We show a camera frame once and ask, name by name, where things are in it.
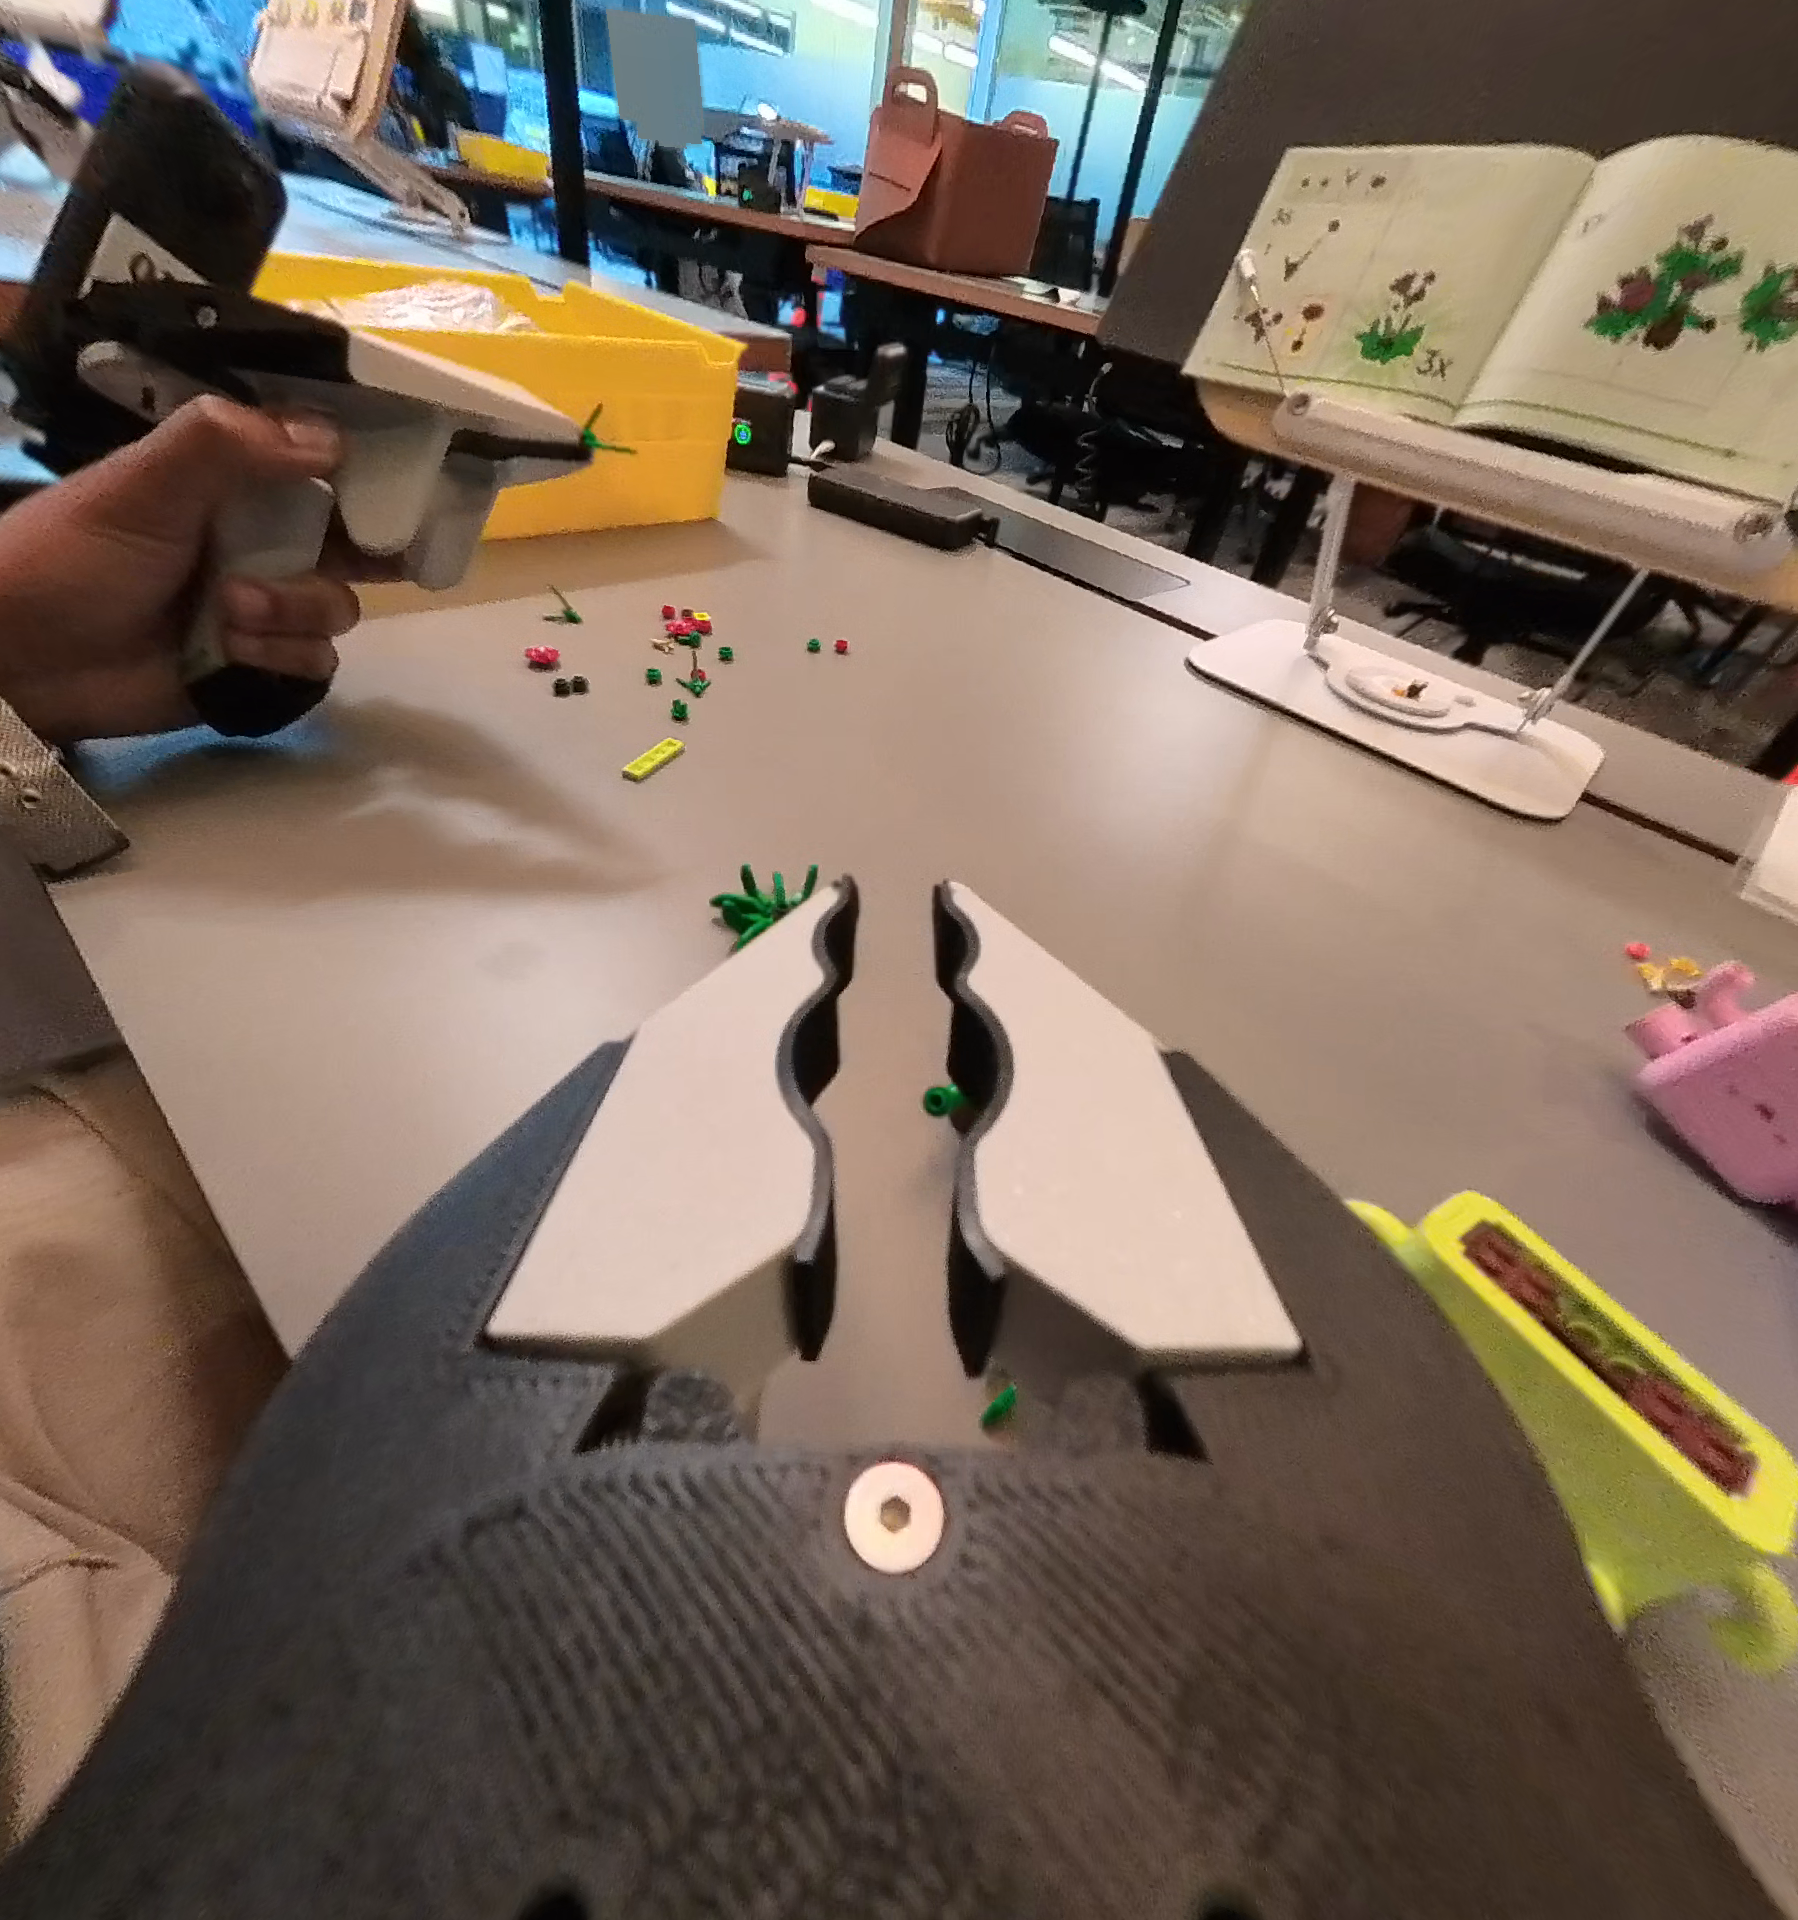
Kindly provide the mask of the white book stand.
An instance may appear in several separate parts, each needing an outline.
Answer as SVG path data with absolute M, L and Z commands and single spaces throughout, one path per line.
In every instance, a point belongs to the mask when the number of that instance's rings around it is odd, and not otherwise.
M 1765 502 L 1666 477 L 1604 473 L 1309 390 L 1279 399 L 1272 436 L 1328 475 L 1305 611 L 1201 640 L 1183 660 L 1189 673 L 1533 823 L 1567 819 L 1604 763 L 1598 744 L 1550 715 L 1639 599 L 1647 576 L 1754 579 L 1775 571 L 1793 549 L 1781 511 Z M 1337 582 L 1361 482 L 1521 533 L 1611 549 L 1632 573 L 1551 684 L 1514 696 L 1473 693 L 1344 630 Z

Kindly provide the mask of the crinkled clear plastic bag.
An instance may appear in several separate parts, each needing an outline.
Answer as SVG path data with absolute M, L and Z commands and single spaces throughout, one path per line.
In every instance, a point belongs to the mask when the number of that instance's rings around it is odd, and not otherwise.
M 525 311 L 488 287 L 429 278 L 339 299 L 288 301 L 291 313 L 353 332 L 479 334 L 521 339 L 542 332 Z

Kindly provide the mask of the open instruction booklet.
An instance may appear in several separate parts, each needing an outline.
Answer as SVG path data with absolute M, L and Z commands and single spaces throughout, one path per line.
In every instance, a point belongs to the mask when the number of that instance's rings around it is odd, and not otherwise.
M 1183 373 L 1798 506 L 1798 152 L 1295 146 Z

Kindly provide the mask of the black floor lamp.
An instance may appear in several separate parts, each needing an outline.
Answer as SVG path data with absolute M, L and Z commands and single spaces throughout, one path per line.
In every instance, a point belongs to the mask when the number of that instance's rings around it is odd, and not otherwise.
M 554 252 L 590 268 L 588 176 L 584 164 L 576 2 L 535 2 L 547 96 L 549 199 Z

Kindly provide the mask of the scattered small toy pieces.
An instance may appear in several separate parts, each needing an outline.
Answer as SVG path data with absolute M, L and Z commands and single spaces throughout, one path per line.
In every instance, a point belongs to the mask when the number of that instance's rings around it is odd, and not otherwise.
M 694 599 L 637 599 L 627 609 L 547 588 L 517 640 L 503 647 L 515 676 L 562 713 L 600 755 L 699 742 L 757 752 L 820 734 L 855 683 L 852 636 L 808 633 Z

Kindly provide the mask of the green toy leaf cluster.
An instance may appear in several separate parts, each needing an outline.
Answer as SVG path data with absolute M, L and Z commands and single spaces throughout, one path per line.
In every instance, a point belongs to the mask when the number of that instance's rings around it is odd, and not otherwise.
M 810 865 L 797 884 L 790 884 L 781 872 L 771 872 L 768 882 L 760 882 L 751 865 L 741 865 L 737 884 L 713 894 L 708 908 L 730 936 L 730 949 L 735 954 L 806 906 L 816 894 L 818 879 L 818 866 Z

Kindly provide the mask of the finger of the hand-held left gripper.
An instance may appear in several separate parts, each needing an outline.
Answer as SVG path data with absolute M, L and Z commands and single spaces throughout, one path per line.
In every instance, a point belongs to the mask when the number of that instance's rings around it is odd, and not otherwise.
M 563 479 L 591 464 L 586 438 L 453 432 L 413 531 L 413 585 L 453 588 L 467 573 L 501 493 Z
M 375 334 L 345 332 L 342 346 L 338 376 L 296 381 L 296 411 L 335 426 L 331 489 L 355 550 L 415 549 L 451 434 L 576 441 L 576 421 L 508 381 Z

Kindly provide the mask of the brown tote bag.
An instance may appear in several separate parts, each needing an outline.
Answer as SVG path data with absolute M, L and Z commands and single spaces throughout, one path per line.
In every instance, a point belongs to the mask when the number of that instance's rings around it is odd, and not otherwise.
M 1056 155 L 1036 113 L 968 120 L 941 108 L 927 71 L 898 65 L 870 117 L 852 247 L 935 274 L 1023 276 Z

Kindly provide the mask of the person's left hand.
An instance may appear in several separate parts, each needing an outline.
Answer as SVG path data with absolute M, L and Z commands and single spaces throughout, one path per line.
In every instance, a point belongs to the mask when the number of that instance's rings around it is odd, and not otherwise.
M 195 396 L 2 513 L 0 696 L 53 747 L 192 729 L 182 653 L 222 508 L 338 459 L 324 417 Z

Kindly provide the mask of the black charging dock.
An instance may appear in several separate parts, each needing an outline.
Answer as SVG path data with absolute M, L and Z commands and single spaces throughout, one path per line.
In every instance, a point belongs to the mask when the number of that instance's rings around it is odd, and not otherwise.
M 910 350 L 900 343 L 873 348 L 860 375 L 838 375 L 810 393 L 808 459 L 818 467 L 847 467 L 870 457 L 880 421 L 904 387 Z

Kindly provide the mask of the long wooden desk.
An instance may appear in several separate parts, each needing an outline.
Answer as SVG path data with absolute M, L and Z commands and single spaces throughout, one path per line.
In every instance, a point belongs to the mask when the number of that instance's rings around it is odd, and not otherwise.
M 1009 276 L 949 274 L 844 247 L 808 245 L 803 252 L 810 266 L 824 274 L 840 274 L 855 284 L 924 302 L 931 311 L 980 314 L 1084 341 L 1099 337 L 1109 311 L 1107 296 L 1061 287 L 1039 293 Z

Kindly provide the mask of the dark desk divider panel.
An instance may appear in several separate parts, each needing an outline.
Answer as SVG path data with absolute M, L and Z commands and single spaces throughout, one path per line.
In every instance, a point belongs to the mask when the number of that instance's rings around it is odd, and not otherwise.
M 1798 2 L 1251 5 L 1097 344 L 1183 363 L 1290 149 L 1667 134 L 1798 151 Z

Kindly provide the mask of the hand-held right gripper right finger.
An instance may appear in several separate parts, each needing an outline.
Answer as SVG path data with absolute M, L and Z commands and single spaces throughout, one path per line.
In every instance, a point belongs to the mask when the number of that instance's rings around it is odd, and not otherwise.
M 1162 1041 L 964 881 L 931 896 L 959 1113 L 946 1252 L 964 1373 L 1017 1383 L 983 1442 L 1143 1441 L 1152 1407 L 1307 1381 Z

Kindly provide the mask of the yellow plastic bin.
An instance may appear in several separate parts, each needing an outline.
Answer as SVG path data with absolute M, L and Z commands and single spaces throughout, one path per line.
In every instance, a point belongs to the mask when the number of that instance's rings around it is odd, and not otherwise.
M 372 332 L 473 373 L 497 376 L 567 418 L 603 402 L 600 432 L 639 446 L 637 457 L 600 457 L 581 473 L 501 493 L 488 542 L 699 523 L 720 515 L 724 455 L 741 348 L 697 325 L 613 293 L 569 283 L 547 291 L 527 276 L 375 263 L 345 257 L 272 252 L 256 295 L 355 296 L 448 278 L 501 295 L 542 327 L 539 334 L 496 339 L 466 332 Z

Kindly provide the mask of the large instruction board on stand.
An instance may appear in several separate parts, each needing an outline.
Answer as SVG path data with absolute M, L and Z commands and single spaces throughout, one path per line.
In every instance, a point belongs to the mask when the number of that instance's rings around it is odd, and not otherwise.
M 245 62 L 257 110 L 326 149 L 375 140 L 405 16 L 405 2 L 264 2 Z

